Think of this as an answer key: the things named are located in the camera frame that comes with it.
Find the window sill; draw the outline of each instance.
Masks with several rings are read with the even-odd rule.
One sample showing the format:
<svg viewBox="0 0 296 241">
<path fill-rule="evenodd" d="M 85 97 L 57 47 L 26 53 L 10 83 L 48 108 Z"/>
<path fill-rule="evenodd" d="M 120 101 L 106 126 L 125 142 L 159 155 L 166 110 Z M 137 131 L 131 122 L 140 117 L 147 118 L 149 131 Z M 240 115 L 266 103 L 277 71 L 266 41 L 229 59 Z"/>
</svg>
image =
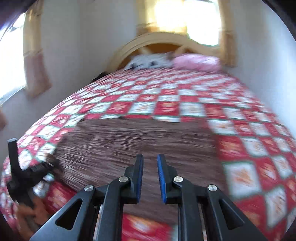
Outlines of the window sill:
<svg viewBox="0 0 296 241">
<path fill-rule="evenodd" d="M 17 92 L 19 92 L 20 90 L 24 89 L 26 86 L 20 86 L 17 88 L 14 88 L 13 90 L 11 90 L 10 92 L 6 93 L 5 95 L 3 95 L 0 98 L 0 105 L 2 105 L 5 101 L 7 101 L 10 97 L 12 97 L 14 94 L 16 94 Z"/>
</svg>

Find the brown cloth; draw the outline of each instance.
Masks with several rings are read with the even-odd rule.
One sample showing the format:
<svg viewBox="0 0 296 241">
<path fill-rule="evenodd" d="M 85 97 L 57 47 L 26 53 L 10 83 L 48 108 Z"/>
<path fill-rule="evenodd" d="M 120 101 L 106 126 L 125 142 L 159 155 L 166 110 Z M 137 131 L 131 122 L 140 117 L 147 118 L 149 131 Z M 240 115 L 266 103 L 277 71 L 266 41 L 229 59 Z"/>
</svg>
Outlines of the brown cloth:
<svg viewBox="0 0 296 241">
<path fill-rule="evenodd" d="M 178 175 L 200 186 L 216 184 L 226 191 L 215 141 L 204 121 L 168 123 L 152 119 L 83 120 L 64 135 L 54 156 L 61 161 L 61 181 L 76 191 L 87 184 L 103 186 L 124 174 L 136 155 L 144 155 L 140 203 L 124 211 L 169 224 L 177 223 L 176 205 L 160 196 L 157 154 L 165 154 Z"/>
</svg>

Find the pink pillow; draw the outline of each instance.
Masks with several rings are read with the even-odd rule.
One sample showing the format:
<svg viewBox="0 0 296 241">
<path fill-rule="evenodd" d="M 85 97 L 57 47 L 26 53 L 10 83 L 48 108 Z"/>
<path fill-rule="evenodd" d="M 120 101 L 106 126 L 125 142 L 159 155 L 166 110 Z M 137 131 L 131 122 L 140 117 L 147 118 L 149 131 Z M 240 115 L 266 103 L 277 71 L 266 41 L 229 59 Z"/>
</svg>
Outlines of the pink pillow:
<svg viewBox="0 0 296 241">
<path fill-rule="evenodd" d="M 183 54 L 174 58 L 174 67 L 203 72 L 220 72 L 222 70 L 220 59 L 201 54 Z"/>
</svg>

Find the bed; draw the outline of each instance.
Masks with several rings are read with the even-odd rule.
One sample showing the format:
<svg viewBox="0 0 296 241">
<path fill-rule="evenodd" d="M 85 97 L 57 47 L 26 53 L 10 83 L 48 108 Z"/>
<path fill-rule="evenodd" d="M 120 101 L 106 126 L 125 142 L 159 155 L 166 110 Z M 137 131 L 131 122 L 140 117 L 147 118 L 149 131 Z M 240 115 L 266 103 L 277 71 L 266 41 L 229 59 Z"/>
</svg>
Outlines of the bed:
<svg viewBox="0 0 296 241">
<path fill-rule="evenodd" d="M 132 55 L 169 51 L 219 56 L 216 48 L 177 34 L 152 33 L 132 40 L 115 52 L 106 69 L 111 74 L 66 98 L 18 140 L 21 167 L 44 161 L 62 136 L 81 120 L 126 116 L 189 122 L 202 118 L 215 135 L 229 196 L 269 240 L 280 240 L 296 217 L 295 139 L 270 109 L 227 73 L 122 70 Z M 10 164 L 6 158 L 0 208 L 15 229 L 15 204 L 6 188 L 9 178 Z M 56 181 L 49 187 L 44 202 L 54 213 L 74 194 Z M 123 229 L 131 229 L 128 222 L 135 217 L 125 215 L 124 220 Z M 174 229 L 159 225 L 156 228 L 165 232 L 158 240 L 169 239 Z"/>
</svg>

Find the wooden headboard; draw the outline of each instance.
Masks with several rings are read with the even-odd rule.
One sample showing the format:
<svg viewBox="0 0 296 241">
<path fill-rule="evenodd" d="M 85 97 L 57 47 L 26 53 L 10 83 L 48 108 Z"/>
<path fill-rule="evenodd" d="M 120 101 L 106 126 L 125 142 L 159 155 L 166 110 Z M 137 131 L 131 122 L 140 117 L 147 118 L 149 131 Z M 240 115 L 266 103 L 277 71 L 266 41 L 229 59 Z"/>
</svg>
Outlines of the wooden headboard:
<svg viewBox="0 0 296 241">
<path fill-rule="evenodd" d="M 151 53 L 199 53 L 220 57 L 219 47 L 202 45 L 190 38 L 174 33 L 153 32 L 143 34 L 117 50 L 111 58 L 106 72 L 111 73 L 123 68 L 132 56 Z"/>
</svg>

